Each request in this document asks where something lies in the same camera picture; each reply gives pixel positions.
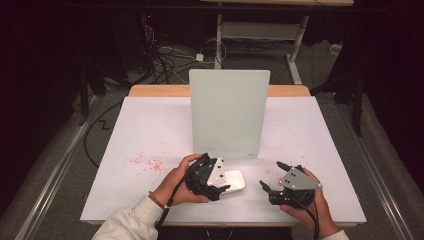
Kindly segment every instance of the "sleeve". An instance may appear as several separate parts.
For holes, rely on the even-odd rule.
[[[149,197],[143,197],[134,208],[122,208],[114,212],[93,237],[98,239],[154,240],[158,231],[154,224],[163,209]]]
[[[340,230],[339,232],[328,237],[322,238],[321,240],[349,240],[349,238],[343,230]]]

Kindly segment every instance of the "desk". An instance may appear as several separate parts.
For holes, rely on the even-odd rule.
[[[291,87],[302,88],[270,86],[270,92]],[[82,221],[101,223],[118,208],[134,206],[141,196],[157,187],[182,157],[193,152],[189,97],[159,97],[160,94],[148,91],[143,94],[143,89],[152,88],[160,93],[160,88],[173,87],[135,86],[125,99],[82,212]],[[221,195],[221,200],[208,204],[172,207],[164,225],[297,224],[296,219],[268,202],[268,195],[259,184],[263,180],[271,188],[281,189],[278,180],[285,172],[276,166],[276,161],[301,164],[320,178],[337,224],[366,221],[314,97],[269,97],[259,158],[225,160],[226,171],[243,173],[245,189]]]
[[[203,0],[216,2],[220,5],[225,3],[253,3],[253,4],[274,4],[274,5],[303,5],[303,6],[326,6],[340,7],[352,6],[353,0]],[[273,39],[273,40],[294,40],[291,54],[286,55],[287,64],[294,84],[302,84],[296,66],[296,57],[302,43],[303,34],[309,16],[303,16],[300,24],[274,24],[274,23],[254,23],[250,22],[225,22],[222,14],[218,14],[216,33],[216,57],[215,69],[222,67],[222,38],[249,38],[249,39]]]

